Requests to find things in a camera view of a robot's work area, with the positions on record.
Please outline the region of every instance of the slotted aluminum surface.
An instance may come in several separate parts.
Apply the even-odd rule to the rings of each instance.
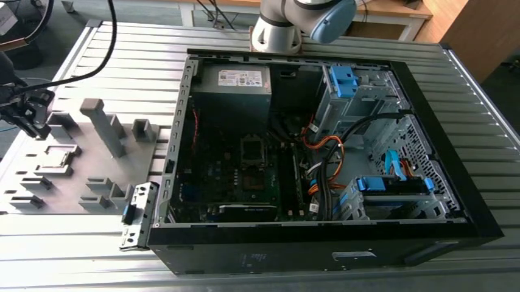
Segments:
[[[101,63],[110,41],[110,23],[86,28],[56,78],[91,71]],[[246,31],[213,30],[146,24],[119,24],[118,44],[107,68],[98,76],[56,89],[55,110],[79,114],[83,98],[105,99],[105,109],[117,113],[122,123],[150,119],[162,126],[150,167],[150,179],[163,170],[163,158],[173,122],[186,49],[249,50]],[[482,89],[457,64],[453,53],[439,45],[403,43],[363,38],[341,38],[330,45],[305,40],[305,52],[353,58],[405,61],[425,97],[449,135],[457,153],[483,192],[506,238],[486,246],[460,250],[431,262],[405,269],[368,269],[344,273],[290,273],[177,278],[151,252],[119,252],[122,225],[113,215],[4,215],[0,216],[0,287],[11,288],[129,288],[133,291],[194,291],[193,285],[226,290],[220,285],[270,284],[268,290],[314,290],[313,281],[332,291],[355,287],[361,277],[395,277],[447,274],[480,274],[520,270],[520,155],[518,136],[504,122]],[[0,165],[10,166],[20,135]],[[511,281],[503,275],[504,285]],[[460,279],[482,283],[486,276]],[[460,283],[443,276],[425,279],[432,285],[408,282],[413,291]],[[375,282],[376,287],[400,282]]]

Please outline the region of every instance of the side panel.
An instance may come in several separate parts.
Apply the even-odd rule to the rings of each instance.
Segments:
[[[459,241],[381,240],[233,245],[158,245],[153,251],[175,274],[343,271],[415,265],[460,248]]]

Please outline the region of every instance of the black cable on table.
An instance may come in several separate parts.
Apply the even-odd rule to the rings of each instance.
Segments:
[[[93,76],[95,76],[103,70],[103,68],[106,67],[106,65],[109,63],[110,58],[113,57],[115,41],[117,41],[117,38],[118,38],[118,18],[115,16],[114,1],[113,0],[107,0],[107,2],[109,2],[109,8],[110,8],[110,11],[111,11],[111,19],[113,19],[113,36],[111,36],[111,43],[109,45],[107,54],[106,54],[106,56],[103,58],[103,61],[99,64],[98,68],[93,72],[90,72],[90,73],[87,73],[87,74],[85,74],[82,76],[77,76],[77,77],[72,77],[72,78],[68,78],[68,79],[64,79],[64,80],[58,80],[58,81],[54,81],[54,82],[43,83],[43,84],[39,84],[39,85],[27,86],[27,87],[23,87],[23,88],[14,88],[15,95],[19,95],[19,94],[23,94],[26,92],[35,91],[35,90],[39,90],[39,89],[44,89],[44,88],[48,88],[48,87],[64,85],[67,83],[77,82],[77,81],[81,81],[83,79],[91,78]],[[47,10],[52,9],[52,4],[54,4],[54,0],[48,0]],[[38,37],[38,35],[39,35],[38,30],[43,30],[44,25],[47,25],[50,17],[51,17],[51,12],[48,12],[48,13],[46,12],[44,19],[42,20],[40,26],[39,26],[39,28],[36,28],[36,30],[32,32],[32,34],[27,37],[27,40],[30,38],[36,38]]]

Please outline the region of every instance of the power supply label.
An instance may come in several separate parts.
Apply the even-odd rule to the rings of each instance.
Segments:
[[[262,87],[262,71],[221,70],[220,86]]]

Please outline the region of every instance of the metal bracket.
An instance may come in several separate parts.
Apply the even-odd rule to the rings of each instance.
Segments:
[[[159,185],[155,182],[137,185],[131,201],[123,211],[122,221],[123,241],[119,246],[122,251],[146,251],[149,232],[153,224],[155,199],[159,193]]]

